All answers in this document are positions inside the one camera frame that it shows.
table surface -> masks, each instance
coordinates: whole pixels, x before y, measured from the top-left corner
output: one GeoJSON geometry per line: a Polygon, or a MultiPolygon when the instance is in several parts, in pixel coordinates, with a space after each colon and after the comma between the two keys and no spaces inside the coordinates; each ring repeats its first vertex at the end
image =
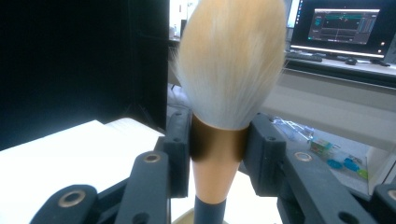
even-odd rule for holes
{"type": "MultiPolygon", "coordinates": [[[[127,178],[139,154],[154,149],[161,133],[133,119],[106,125],[94,120],[0,152],[0,223],[29,223],[56,191],[75,184],[101,192],[127,178]]],[[[172,199],[172,221],[193,208],[189,197],[172,199]]],[[[237,173],[227,199],[228,223],[282,223],[276,198],[255,195],[237,173]]]]}

black wall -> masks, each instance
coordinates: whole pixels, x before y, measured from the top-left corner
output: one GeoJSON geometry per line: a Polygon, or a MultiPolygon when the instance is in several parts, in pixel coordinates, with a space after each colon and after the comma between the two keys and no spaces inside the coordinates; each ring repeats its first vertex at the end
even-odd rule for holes
{"type": "Polygon", "coordinates": [[[165,128],[169,3],[2,1],[0,150],[93,119],[165,128]]]}

keyboard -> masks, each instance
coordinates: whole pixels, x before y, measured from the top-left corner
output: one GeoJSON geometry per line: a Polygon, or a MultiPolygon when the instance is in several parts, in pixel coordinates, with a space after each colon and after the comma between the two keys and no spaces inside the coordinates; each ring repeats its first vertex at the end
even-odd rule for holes
{"type": "Polygon", "coordinates": [[[299,54],[299,53],[294,53],[294,52],[286,52],[285,59],[286,60],[297,59],[297,60],[317,62],[317,63],[322,62],[322,58],[320,56],[299,54]]]}

monitor screen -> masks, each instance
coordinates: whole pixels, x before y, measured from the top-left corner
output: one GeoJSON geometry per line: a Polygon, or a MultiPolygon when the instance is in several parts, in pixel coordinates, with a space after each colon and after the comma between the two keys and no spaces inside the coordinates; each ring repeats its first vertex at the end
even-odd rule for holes
{"type": "Polygon", "coordinates": [[[296,22],[299,5],[300,5],[300,0],[291,1],[288,22],[286,24],[288,28],[294,28],[294,23],[296,22]]]}
{"type": "Polygon", "coordinates": [[[300,0],[290,48],[382,60],[396,31],[396,1],[300,0]]]}

brush bristles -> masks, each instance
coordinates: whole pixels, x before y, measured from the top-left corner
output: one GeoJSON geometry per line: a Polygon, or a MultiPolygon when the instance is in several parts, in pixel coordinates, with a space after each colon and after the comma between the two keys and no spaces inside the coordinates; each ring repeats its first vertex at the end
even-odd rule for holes
{"type": "Polygon", "coordinates": [[[180,42],[177,78],[204,123],[248,126],[284,62],[283,1],[202,0],[180,42]]]}

